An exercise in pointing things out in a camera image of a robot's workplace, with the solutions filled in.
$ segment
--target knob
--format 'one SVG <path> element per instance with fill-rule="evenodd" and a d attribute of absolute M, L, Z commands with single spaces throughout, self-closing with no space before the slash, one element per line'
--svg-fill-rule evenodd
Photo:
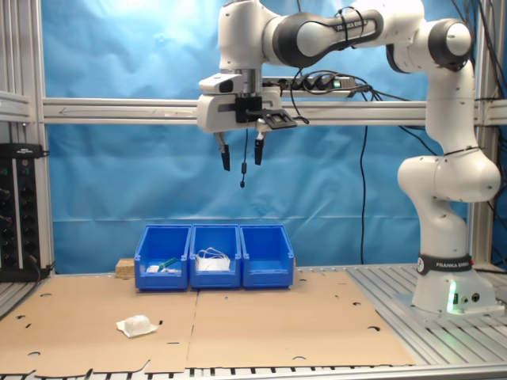
<path fill-rule="evenodd" d="M 33 210 L 33 203 L 32 202 L 23 202 L 21 205 L 21 209 L 23 211 L 31 211 Z"/>
<path fill-rule="evenodd" d="M 37 249 L 37 244 L 32 243 L 29 241 L 28 243 L 25 243 L 25 251 L 28 253 L 32 253 Z"/>
<path fill-rule="evenodd" d="M 32 198 L 33 197 L 33 190 L 31 188 L 23 188 L 20 191 L 20 194 L 23 198 Z"/>
<path fill-rule="evenodd" d="M 9 199 L 10 199 L 10 191 L 0 188 L 0 200 L 9 200 Z"/>
<path fill-rule="evenodd" d="M 16 236 L 16 234 L 14 233 L 14 231 L 8 229 L 8 228 L 5 228 L 3 231 L 2 231 L 2 238 L 4 240 L 10 240 L 12 238 L 14 238 L 14 236 Z"/>
<path fill-rule="evenodd" d="M 21 222 L 23 223 L 23 226 L 33 226 L 36 220 L 31 215 L 25 215 Z"/>
<path fill-rule="evenodd" d="M 35 230 L 32 228 L 24 228 L 23 229 L 23 236 L 27 239 L 33 238 L 35 236 Z"/>
<path fill-rule="evenodd" d="M 7 218 L 5 216 L 1 216 L 0 215 L 0 226 L 4 226 L 4 227 L 11 227 L 13 225 L 13 220 L 12 218 Z"/>
<path fill-rule="evenodd" d="M 0 200 L 0 211 L 2 211 L 4 213 L 12 212 L 13 211 L 12 202 L 10 200 L 4 200 L 4 201 Z"/>
<path fill-rule="evenodd" d="M 5 253 L 12 253 L 16 250 L 16 246 L 12 243 L 5 243 L 3 246 L 2 246 L 2 251 L 5 252 Z"/>
<path fill-rule="evenodd" d="M 11 255 L 6 255 L 2 260 L 2 264 L 4 264 L 6 267 L 13 267 L 16 265 L 16 259 Z"/>

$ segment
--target green status light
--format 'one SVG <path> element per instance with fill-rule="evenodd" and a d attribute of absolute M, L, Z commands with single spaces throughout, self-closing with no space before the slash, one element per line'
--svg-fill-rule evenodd
<path fill-rule="evenodd" d="M 456 294 L 456 282 L 452 281 L 451 286 L 449 287 L 449 298 L 447 301 L 447 312 L 452 313 L 452 309 L 454 306 L 454 295 Z"/>

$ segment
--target wooden block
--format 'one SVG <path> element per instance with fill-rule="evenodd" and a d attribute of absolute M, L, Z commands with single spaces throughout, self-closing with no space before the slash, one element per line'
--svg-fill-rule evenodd
<path fill-rule="evenodd" d="M 134 259 L 120 259 L 116 264 L 117 279 L 131 279 L 134 277 Z"/>

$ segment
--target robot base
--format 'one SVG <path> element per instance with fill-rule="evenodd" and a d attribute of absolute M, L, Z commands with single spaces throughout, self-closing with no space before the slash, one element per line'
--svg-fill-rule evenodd
<path fill-rule="evenodd" d="M 420 275 L 414 294 L 397 294 L 394 301 L 425 327 L 435 321 L 505 314 L 505 307 L 495 297 L 493 285 L 475 270 Z"/>

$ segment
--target blue backdrop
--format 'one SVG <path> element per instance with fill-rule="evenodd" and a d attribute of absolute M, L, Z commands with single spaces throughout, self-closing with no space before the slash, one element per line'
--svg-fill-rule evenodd
<path fill-rule="evenodd" d="M 264 0 L 280 14 L 295 0 Z M 218 71 L 222 1 L 43 0 L 49 97 L 197 99 L 198 81 Z M 331 16 L 349 1 L 302 0 Z M 456 17 L 451 2 L 426 0 L 426 18 Z M 361 76 L 375 88 L 422 100 L 423 74 L 395 73 L 384 48 L 335 52 L 316 68 Z M 295 69 L 266 66 L 265 75 Z M 358 264 L 363 127 L 306 127 L 272 133 L 261 167 L 245 132 L 230 133 L 224 172 L 212 135 L 196 126 L 48 126 L 56 269 L 108 272 L 132 257 L 147 223 L 283 223 L 298 265 Z M 440 152 L 437 144 L 419 134 Z M 398 167 L 425 148 L 397 127 L 370 127 L 364 257 L 414 262 L 419 224 L 399 189 Z M 459 205 L 461 215 L 466 207 Z"/>

